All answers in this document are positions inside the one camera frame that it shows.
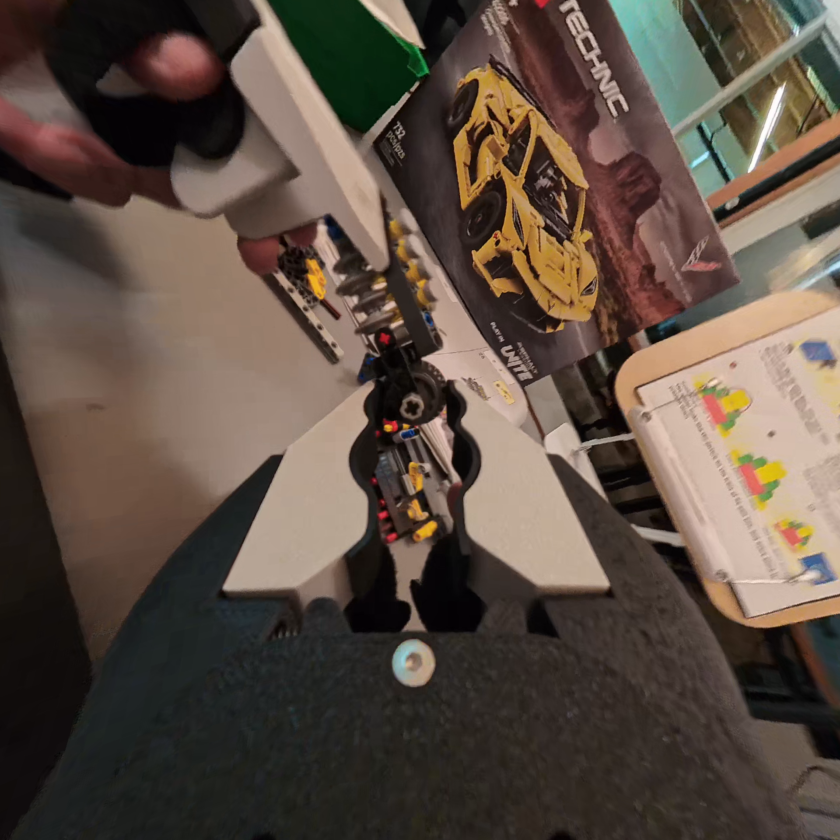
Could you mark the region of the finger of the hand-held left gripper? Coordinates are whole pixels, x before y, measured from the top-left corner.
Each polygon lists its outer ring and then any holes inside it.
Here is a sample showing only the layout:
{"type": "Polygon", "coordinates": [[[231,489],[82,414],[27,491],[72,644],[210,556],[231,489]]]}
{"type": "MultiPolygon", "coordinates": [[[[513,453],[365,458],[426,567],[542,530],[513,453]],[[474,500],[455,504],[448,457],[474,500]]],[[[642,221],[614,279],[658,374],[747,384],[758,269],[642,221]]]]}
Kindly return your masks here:
{"type": "Polygon", "coordinates": [[[250,239],[331,216],[375,270],[391,262],[380,188],[283,28],[258,28],[230,65],[246,104],[229,166],[229,223],[250,239]]]}

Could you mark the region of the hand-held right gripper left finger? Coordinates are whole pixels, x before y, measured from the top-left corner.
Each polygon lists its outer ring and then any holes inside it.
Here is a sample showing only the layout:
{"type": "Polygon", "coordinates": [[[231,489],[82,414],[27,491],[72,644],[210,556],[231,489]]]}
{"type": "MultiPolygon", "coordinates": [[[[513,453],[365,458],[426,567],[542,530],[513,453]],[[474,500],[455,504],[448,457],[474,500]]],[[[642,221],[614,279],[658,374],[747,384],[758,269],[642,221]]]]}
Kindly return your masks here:
{"type": "Polygon", "coordinates": [[[340,606],[373,589],[382,566],[372,480],[380,388],[363,385],[280,459],[227,574],[231,598],[278,596],[340,606]]]}

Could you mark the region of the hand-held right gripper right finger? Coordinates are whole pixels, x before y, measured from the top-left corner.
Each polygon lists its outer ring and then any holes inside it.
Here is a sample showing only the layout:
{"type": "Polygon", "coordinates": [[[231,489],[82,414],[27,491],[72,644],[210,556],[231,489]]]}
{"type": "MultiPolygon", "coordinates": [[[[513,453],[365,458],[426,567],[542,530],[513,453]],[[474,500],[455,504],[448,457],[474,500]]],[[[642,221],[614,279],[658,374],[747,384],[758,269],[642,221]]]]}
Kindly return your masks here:
{"type": "Polygon", "coordinates": [[[610,598],[613,588],[545,449],[461,381],[447,383],[461,478],[455,502],[465,587],[480,627],[526,627],[537,606],[610,598]]]}

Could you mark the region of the grey lego engine assembly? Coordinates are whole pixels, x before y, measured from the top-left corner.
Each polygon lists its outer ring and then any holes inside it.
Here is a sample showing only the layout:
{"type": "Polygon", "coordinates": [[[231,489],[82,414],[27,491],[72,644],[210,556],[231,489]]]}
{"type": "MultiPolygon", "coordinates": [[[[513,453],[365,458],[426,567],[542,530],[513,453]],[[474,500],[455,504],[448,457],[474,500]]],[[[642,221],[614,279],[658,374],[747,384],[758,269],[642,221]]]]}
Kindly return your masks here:
{"type": "Polygon", "coordinates": [[[320,245],[335,291],[369,354],[407,349],[412,327],[420,329],[420,346],[429,354],[442,348],[434,319],[438,303],[429,269],[421,255],[419,230],[406,210],[385,214],[391,264],[375,270],[338,223],[327,217],[320,245]]]}

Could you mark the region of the black yellow lego chassis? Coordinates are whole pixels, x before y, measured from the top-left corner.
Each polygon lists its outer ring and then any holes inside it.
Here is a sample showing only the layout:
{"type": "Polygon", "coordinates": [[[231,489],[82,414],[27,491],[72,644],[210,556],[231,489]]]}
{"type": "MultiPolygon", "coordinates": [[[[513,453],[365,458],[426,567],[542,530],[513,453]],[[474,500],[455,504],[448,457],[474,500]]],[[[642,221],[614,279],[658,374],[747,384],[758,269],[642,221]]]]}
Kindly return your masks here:
{"type": "Polygon", "coordinates": [[[385,545],[433,543],[450,531],[448,492],[457,480],[441,418],[423,426],[384,421],[375,432],[371,481],[385,545]]]}

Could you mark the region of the lego set box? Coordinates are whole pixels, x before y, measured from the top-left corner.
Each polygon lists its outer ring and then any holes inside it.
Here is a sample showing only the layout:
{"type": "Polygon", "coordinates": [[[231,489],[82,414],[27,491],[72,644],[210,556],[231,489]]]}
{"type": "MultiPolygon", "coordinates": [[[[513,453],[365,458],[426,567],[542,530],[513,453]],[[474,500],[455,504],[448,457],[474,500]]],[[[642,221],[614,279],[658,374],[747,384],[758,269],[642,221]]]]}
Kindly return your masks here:
{"type": "Polygon", "coordinates": [[[522,385],[740,282],[609,2],[484,2],[373,151],[522,385]]]}

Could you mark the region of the person's left hand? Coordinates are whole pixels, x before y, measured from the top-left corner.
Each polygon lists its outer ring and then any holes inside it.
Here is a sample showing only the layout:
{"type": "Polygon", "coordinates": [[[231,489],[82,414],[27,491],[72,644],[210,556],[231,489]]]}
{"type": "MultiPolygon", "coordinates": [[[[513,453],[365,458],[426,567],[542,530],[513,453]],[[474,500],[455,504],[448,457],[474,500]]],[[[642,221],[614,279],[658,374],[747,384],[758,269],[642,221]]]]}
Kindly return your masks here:
{"type": "MultiPolygon", "coordinates": [[[[40,51],[60,6],[61,2],[1,2],[2,73],[40,51]]],[[[169,102],[205,97],[226,75],[224,63],[209,45],[177,31],[148,38],[124,59],[122,68],[141,89],[169,102]]],[[[5,98],[1,146],[24,168],[73,196],[108,207],[124,207],[133,196],[182,207],[169,174],[131,166],[94,133],[32,119],[5,98]]]]}

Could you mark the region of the green plastic bin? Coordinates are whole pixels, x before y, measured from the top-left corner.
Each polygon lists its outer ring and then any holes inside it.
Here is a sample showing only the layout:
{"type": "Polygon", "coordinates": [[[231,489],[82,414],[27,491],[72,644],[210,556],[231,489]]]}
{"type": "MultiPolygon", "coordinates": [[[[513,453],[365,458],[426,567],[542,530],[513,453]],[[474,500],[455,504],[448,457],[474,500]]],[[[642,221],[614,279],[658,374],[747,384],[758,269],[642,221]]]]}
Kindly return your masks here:
{"type": "Polygon", "coordinates": [[[332,110],[369,132],[428,74],[422,50],[358,1],[269,1],[332,110]]]}

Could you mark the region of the white sticker sheet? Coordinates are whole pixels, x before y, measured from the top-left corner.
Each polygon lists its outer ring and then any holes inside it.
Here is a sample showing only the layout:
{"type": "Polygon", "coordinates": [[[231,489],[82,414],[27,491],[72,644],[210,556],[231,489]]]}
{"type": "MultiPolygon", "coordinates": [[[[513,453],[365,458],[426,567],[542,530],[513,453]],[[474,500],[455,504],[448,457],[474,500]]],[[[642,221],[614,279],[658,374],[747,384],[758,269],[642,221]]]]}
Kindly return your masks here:
{"type": "Polygon", "coordinates": [[[461,382],[512,425],[529,415],[525,392],[514,375],[486,345],[467,350],[438,350],[425,358],[446,380],[461,382]]]}

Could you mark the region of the light grey holed beam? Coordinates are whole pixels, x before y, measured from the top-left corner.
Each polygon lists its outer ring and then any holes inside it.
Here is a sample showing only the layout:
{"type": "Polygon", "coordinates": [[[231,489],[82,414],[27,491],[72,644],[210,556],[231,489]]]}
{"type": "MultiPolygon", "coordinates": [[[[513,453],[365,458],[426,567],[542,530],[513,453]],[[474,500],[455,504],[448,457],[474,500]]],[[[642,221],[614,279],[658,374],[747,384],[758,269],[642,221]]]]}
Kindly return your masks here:
{"type": "Polygon", "coordinates": [[[320,316],[339,320],[341,315],[327,299],[327,272],[316,248],[281,246],[277,271],[262,280],[328,362],[339,364],[343,350],[320,316]]]}

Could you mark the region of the clipboard with instruction sheet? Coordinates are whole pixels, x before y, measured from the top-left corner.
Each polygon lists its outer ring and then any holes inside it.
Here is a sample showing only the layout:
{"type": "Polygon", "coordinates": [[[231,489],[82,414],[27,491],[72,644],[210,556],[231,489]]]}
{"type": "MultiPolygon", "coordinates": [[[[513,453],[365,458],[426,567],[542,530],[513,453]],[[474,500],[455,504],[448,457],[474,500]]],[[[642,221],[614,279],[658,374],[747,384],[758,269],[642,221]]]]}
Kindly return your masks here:
{"type": "Polygon", "coordinates": [[[635,352],[616,399],[710,602],[839,614],[838,292],[774,293],[635,352]]]}

